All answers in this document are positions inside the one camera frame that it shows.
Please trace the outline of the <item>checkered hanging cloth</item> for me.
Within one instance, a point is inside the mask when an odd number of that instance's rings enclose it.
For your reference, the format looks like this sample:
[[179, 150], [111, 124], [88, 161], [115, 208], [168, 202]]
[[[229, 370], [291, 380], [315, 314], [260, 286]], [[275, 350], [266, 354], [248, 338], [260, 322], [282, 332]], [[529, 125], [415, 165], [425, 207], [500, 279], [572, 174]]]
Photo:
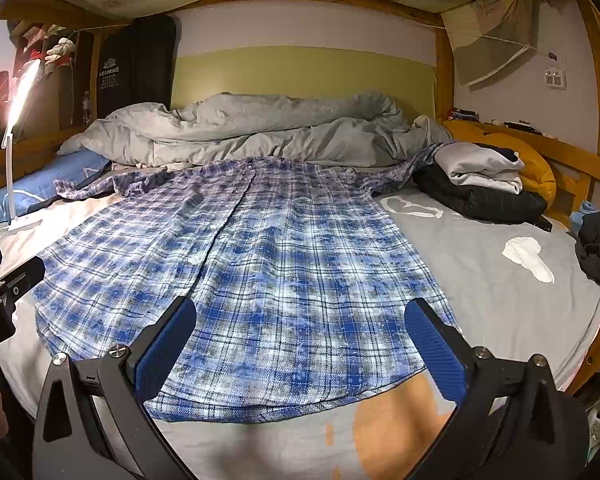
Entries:
[[474, 0], [441, 14], [462, 86], [480, 84], [538, 48], [544, 0]]

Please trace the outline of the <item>cluttered wooden shelf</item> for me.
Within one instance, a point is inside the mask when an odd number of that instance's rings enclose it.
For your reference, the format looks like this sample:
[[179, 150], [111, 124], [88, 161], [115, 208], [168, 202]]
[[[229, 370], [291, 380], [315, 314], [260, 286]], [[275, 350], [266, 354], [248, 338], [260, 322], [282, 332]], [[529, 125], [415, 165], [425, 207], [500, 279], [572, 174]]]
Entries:
[[0, 148], [13, 112], [16, 142], [91, 119], [94, 44], [89, 30], [0, 20]]

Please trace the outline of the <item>black folded garment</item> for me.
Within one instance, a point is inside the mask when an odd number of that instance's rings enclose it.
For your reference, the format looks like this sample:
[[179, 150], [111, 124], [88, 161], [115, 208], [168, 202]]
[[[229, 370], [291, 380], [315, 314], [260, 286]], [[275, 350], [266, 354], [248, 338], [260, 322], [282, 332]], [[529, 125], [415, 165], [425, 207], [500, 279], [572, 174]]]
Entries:
[[498, 224], [523, 224], [550, 232], [553, 225], [544, 218], [547, 202], [540, 194], [521, 191], [512, 194], [495, 188], [456, 185], [438, 165], [416, 170], [412, 181], [419, 191], [462, 216]]

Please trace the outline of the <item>grey folded sweatshirt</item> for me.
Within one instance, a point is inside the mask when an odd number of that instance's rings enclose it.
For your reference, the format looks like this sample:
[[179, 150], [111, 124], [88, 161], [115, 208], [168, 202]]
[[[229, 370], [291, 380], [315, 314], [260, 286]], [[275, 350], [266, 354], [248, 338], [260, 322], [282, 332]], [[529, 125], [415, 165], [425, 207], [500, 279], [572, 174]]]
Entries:
[[434, 160], [457, 186], [492, 188], [515, 195], [524, 188], [519, 177], [524, 162], [510, 148], [454, 142], [439, 148]]

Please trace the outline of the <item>blue pillow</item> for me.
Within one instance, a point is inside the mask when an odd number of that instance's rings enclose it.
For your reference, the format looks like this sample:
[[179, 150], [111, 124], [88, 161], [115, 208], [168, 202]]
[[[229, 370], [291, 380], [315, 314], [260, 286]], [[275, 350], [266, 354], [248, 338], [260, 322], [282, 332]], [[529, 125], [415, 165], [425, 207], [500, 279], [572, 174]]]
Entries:
[[[57, 181], [75, 188], [88, 185], [110, 169], [109, 159], [89, 150], [56, 157], [52, 162], [14, 182], [15, 211], [18, 217], [47, 207], [58, 200]], [[0, 189], [0, 223], [9, 219], [7, 188]]]

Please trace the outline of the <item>white wall socket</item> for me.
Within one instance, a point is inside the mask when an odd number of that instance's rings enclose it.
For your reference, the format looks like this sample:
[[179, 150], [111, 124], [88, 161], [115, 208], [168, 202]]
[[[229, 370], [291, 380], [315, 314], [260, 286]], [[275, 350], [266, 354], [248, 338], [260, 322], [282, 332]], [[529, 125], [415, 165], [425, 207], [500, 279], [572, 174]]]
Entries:
[[547, 57], [550, 60], [550, 66], [544, 73], [545, 84], [548, 88], [565, 90], [567, 83], [564, 63], [554, 52], [548, 52]]

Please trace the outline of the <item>grey rumpled duvet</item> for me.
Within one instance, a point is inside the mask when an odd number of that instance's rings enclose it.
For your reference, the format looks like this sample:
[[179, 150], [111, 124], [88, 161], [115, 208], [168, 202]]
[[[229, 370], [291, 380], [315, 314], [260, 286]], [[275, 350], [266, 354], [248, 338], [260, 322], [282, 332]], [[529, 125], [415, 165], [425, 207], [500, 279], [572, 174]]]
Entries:
[[427, 115], [407, 120], [382, 93], [326, 100], [219, 93], [178, 110], [153, 102], [119, 108], [65, 140], [58, 152], [89, 150], [112, 162], [145, 167], [277, 157], [385, 168], [451, 139]]

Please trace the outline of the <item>black hanging garment bag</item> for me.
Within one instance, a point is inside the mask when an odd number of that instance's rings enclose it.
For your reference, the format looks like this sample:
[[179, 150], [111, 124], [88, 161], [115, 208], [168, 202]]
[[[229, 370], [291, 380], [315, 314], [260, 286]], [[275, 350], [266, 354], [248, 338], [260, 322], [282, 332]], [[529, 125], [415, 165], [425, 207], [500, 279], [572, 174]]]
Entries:
[[132, 104], [171, 104], [178, 25], [169, 15], [137, 18], [100, 48], [96, 110], [105, 118]]

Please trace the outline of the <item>blue plaid flannel shirt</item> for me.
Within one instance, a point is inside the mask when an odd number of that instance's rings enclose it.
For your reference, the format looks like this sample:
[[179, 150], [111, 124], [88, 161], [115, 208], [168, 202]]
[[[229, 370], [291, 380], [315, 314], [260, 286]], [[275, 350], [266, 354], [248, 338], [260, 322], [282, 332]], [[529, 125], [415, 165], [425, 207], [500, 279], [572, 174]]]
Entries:
[[97, 358], [192, 300], [196, 327], [147, 405], [169, 422], [276, 422], [384, 392], [424, 366], [407, 304], [455, 321], [376, 202], [428, 159], [364, 174], [247, 158], [63, 184], [67, 200], [119, 199], [42, 250], [38, 336], [50, 353]]

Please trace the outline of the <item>wooden bunk bed frame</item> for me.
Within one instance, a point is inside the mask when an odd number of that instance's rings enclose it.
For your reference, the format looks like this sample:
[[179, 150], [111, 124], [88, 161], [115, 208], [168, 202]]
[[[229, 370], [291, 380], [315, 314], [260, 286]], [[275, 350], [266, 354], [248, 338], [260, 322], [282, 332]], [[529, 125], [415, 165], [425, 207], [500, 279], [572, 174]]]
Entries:
[[462, 86], [441, 14], [474, 0], [0, 0], [0, 20], [89, 30], [105, 40], [137, 18], [178, 25], [171, 104], [221, 92], [346, 98], [375, 91], [406, 118], [528, 120], [542, 133], [600, 156], [600, 18], [591, 0], [544, 0], [538, 48], [565, 65], [548, 88], [550, 60], [533, 51], [495, 76]]

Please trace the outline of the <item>white LED desk lamp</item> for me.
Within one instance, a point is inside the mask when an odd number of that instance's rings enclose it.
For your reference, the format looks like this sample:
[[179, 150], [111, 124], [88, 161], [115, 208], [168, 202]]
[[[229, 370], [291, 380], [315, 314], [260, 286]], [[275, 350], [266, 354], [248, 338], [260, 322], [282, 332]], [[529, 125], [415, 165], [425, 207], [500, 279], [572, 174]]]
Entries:
[[7, 200], [7, 223], [12, 224], [17, 219], [14, 190], [14, 130], [20, 121], [22, 111], [27, 103], [28, 95], [35, 83], [40, 70], [41, 60], [30, 61], [22, 73], [16, 93], [10, 103], [7, 126], [4, 132], [2, 149], [5, 151], [5, 178], [6, 178], [6, 200]]

